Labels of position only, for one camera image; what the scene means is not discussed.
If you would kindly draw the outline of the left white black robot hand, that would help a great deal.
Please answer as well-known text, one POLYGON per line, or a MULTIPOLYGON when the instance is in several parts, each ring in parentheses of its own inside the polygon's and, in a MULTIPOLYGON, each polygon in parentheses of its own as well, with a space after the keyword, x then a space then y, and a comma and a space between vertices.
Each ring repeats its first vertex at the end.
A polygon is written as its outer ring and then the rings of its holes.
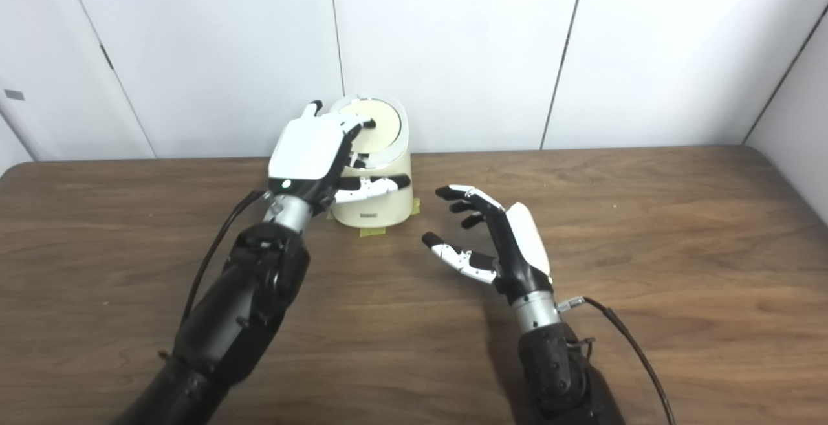
POLYGON ((267 166, 267 219, 287 210, 393 221, 411 204, 408 125, 378 98, 308 104, 282 131, 267 166))

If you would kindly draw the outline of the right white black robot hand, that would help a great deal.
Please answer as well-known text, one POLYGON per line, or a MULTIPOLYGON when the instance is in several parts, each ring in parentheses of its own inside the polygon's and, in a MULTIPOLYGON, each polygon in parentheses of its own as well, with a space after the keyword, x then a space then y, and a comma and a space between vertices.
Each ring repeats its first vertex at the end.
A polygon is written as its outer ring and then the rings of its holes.
POLYGON ((508 209, 474 186, 448 184, 435 190, 450 201, 450 211, 471 215, 461 221, 462 228, 484 223, 494 244, 495 256, 464 249, 427 232, 422 242, 432 254, 460 274, 494 286, 509 304, 533 292, 553 292, 550 263, 538 228, 529 209, 520 202, 508 209))

